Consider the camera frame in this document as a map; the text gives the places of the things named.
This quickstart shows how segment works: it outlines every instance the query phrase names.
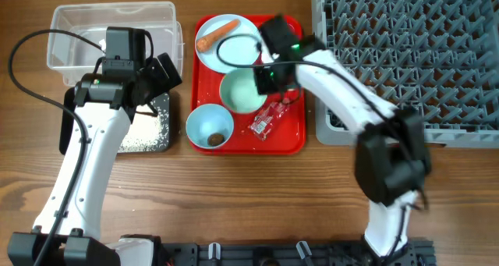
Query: plastic packet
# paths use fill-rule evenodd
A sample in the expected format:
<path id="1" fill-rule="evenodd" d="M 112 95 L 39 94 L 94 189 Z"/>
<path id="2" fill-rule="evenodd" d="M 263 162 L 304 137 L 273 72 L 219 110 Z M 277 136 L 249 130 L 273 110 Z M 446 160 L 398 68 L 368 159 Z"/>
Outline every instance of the plastic packet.
<path id="1" fill-rule="evenodd" d="M 260 140 L 267 139 L 267 135 L 275 130 L 282 116 L 289 110 L 289 105 L 285 104 L 287 99 L 282 102 L 271 102 L 266 108 L 262 108 L 255 116 L 249 129 Z"/>

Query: dish rack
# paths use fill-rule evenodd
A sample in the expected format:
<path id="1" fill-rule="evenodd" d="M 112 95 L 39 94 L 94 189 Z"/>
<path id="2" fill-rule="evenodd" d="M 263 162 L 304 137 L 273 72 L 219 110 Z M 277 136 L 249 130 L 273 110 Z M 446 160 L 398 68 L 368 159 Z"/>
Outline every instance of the dish rack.
<path id="1" fill-rule="evenodd" d="M 379 96 L 412 107 L 426 141 L 499 148 L 499 0 L 312 0 L 313 32 Z M 352 144 L 316 100 L 323 144 Z"/>

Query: red tray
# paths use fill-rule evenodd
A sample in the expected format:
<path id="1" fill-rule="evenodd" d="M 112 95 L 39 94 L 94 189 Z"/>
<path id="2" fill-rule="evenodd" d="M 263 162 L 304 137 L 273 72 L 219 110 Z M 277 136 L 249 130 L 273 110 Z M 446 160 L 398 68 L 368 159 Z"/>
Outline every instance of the red tray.
<path id="1" fill-rule="evenodd" d="M 214 16 L 206 16 L 196 25 L 196 33 L 201 26 Z M 244 16 L 259 27 L 263 22 L 273 16 Z M 298 36 L 302 37 L 302 27 L 292 17 L 285 16 L 289 27 Z M 194 52 L 193 68 L 193 90 L 191 111 L 200 105 L 213 103 L 223 105 L 219 96 L 220 82 L 224 74 L 217 73 L 207 68 Z M 298 96 L 298 91 L 288 92 L 287 97 L 291 99 Z M 280 101 L 279 94 L 269 95 L 264 107 L 272 101 Z M 273 129 L 265 141 L 259 140 L 253 135 L 248 126 L 253 121 L 257 112 L 251 114 L 236 114 L 232 112 L 234 118 L 234 133 L 224 146 L 215 150 L 206 150 L 197 147 L 193 143 L 191 146 L 204 154 L 294 154 L 305 144 L 305 95 L 302 91 L 301 97 L 294 102 L 288 113 L 282 117 L 278 127 Z"/>

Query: wooden tabletop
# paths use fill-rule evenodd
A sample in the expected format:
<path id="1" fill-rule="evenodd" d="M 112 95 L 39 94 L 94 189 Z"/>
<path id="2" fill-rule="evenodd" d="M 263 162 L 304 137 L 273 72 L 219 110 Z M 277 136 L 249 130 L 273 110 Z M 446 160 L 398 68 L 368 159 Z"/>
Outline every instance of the wooden tabletop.
<path id="1" fill-rule="evenodd" d="M 276 14 L 311 33 L 310 0 L 0 0 L 0 264 L 10 264 L 12 232 L 29 232 L 62 163 L 61 111 L 17 90 L 7 75 L 12 46 L 48 28 L 58 5 L 170 1 L 186 43 L 180 99 L 181 130 L 160 154 L 116 158 L 102 212 L 103 242 L 142 233 L 170 243 L 272 243 L 358 239 L 367 199 L 353 176 L 353 150 L 315 137 L 313 96 L 307 94 L 307 142 L 293 156 L 204 156 L 188 143 L 185 125 L 196 22 L 208 14 Z M 26 43 L 15 72 L 25 86 L 57 101 L 66 87 L 46 66 L 47 36 Z M 432 148 L 426 181 L 431 209 L 413 214 L 409 235 L 434 240 L 439 265 L 499 264 L 499 151 Z"/>

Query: green bowl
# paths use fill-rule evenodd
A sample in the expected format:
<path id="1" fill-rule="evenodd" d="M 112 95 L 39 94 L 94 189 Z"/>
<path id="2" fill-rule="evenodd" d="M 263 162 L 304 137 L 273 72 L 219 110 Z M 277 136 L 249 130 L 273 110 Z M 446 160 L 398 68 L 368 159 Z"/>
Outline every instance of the green bowl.
<path id="1" fill-rule="evenodd" d="M 253 69 L 243 68 L 224 76 L 220 83 L 220 98 L 232 112 L 249 114 L 264 105 L 267 95 L 258 94 Z"/>

